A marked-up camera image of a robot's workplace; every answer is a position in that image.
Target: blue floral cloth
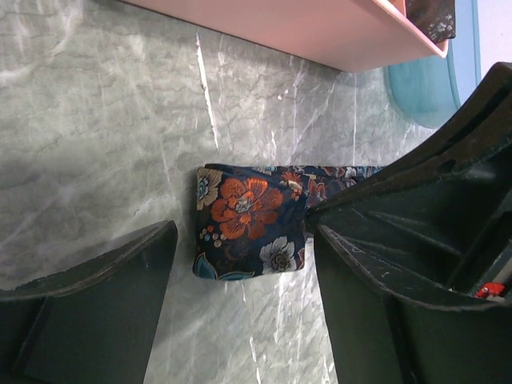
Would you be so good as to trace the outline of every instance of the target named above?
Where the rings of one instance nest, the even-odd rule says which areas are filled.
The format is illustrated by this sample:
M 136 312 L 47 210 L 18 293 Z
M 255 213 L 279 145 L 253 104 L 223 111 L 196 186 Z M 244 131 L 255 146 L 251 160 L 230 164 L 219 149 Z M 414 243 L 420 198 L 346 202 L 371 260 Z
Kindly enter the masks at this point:
M 307 208 L 380 169 L 222 164 L 199 168 L 194 273 L 227 281 L 302 269 Z

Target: marble floor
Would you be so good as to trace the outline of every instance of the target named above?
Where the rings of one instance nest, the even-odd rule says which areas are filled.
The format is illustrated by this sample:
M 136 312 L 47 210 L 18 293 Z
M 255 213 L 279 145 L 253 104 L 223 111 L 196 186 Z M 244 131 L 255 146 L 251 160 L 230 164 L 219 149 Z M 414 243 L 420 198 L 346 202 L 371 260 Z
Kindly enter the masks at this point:
M 392 162 L 432 131 L 395 109 L 383 70 L 340 73 L 111 0 L 5 0 L 0 106 L 0 289 L 173 219 L 147 384 L 338 382 L 311 244 L 296 274 L 192 275 L 194 168 Z

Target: teal container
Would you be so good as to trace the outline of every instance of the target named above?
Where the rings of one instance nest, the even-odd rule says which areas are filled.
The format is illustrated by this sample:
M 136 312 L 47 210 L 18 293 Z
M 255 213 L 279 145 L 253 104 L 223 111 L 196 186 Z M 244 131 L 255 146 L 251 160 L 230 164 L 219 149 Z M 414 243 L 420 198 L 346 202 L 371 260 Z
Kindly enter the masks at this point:
M 387 68 L 396 105 L 420 126 L 442 126 L 482 80 L 477 1 L 459 1 L 455 7 L 457 37 L 446 58 L 430 56 Z

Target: red object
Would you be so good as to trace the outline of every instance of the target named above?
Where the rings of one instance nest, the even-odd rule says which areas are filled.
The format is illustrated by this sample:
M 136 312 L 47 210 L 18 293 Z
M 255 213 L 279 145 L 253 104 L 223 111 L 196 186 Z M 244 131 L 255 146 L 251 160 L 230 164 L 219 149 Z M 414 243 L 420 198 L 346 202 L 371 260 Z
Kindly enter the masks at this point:
M 486 282 L 477 292 L 477 298 L 488 298 L 489 296 L 499 296 L 505 290 L 505 286 L 499 282 Z

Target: pink tray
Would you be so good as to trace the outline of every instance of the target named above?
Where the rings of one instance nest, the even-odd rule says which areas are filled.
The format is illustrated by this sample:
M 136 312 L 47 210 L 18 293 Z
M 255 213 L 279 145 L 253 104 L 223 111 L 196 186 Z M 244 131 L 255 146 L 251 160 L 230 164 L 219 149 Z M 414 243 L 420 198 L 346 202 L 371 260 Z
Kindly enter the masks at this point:
M 405 0 L 127 1 L 349 72 L 448 51 L 407 20 Z

